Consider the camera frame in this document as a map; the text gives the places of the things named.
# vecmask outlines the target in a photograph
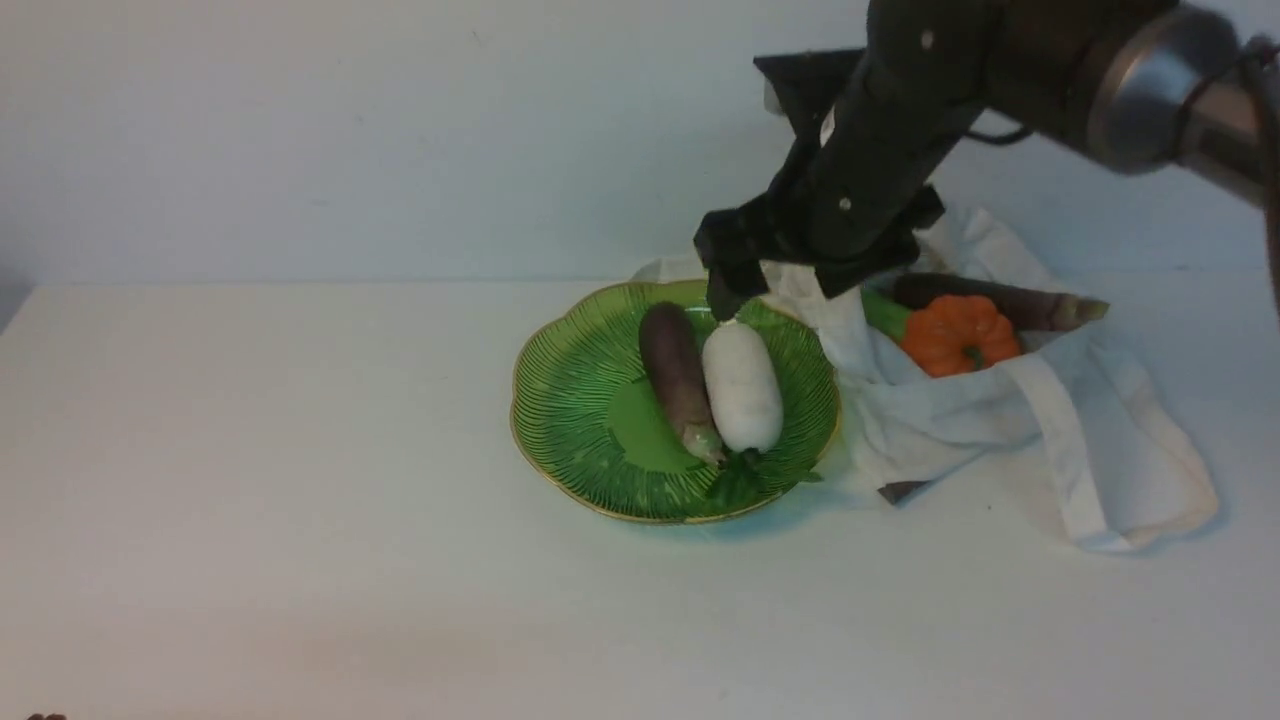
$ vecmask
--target small pumpkin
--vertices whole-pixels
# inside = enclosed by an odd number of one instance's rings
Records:
[[[1023,351],[995,302],[959,295],[943,295],[911,313],[899,346],[933,378],[989,368]]]

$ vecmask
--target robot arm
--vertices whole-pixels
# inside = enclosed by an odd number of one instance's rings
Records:
[[[768,291],[762,260],[813,265],[828,297],[911,263],[942,214],[929,176],[965,137],[1000,143],[972,132],[987,109],[1117,173],[1178,163],[1280,232],[1275,50],[1178,0],[872,0],[865,51],[756,64],[796,141],[698,231],[719,319]]]

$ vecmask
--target cloth bag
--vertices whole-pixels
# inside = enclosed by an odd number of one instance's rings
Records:
[[[919,240],[915,269],[1070,290],[984,210],[952,210]],[[635,279],[700,274],[696,258],[676,258],[649,264]],[[1217,514],[1203,459],[1105,322],[1025,336],[1020,357],[933,379],[867,325],[859,292],[828,301],[812,269],[768,265],[765,274],[773,291],[765,301],[813,327],[837,372],[845,437],[818,469],[828,480],[870,483],[899,503],[979,456],[998,469],[1037,442],[1066,534],[1083,550],[1137,551]]]

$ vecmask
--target eggplant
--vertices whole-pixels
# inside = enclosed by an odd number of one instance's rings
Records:
[[[694,324],[685,309],[659,302],[640,320],[640,359],[671,429],[690,455],[708,465],[726,464],[716,430]]]
[[[1043,292],[943,273],[908,273],[893,283],[893,300],[923,310],[943,295],[989,299],[1015,331],[1070,332],[1101,320],[1111,305],[1069,292]]]
[[[712,418],[735,452],[765,454],[782,436],[782,393],[760,333],[726,323],[703,346]]]

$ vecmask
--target scalloped plate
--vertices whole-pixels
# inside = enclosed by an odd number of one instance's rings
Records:
[[[611,518],[678,524],[744,515],[813,470],[840,424],[835,373],[813,331],[756,300],[739,322],[769,348],[782,438],[755,466],[759,493],[733,506],[704,498],[717,470],[685,452],[663,418],[640,361],[639,329],[650,305],[672,301],[701,343],[716,329],[705,295],[705,281],[607,287],[529,340],[516,361],[511,428],[539,473]]]

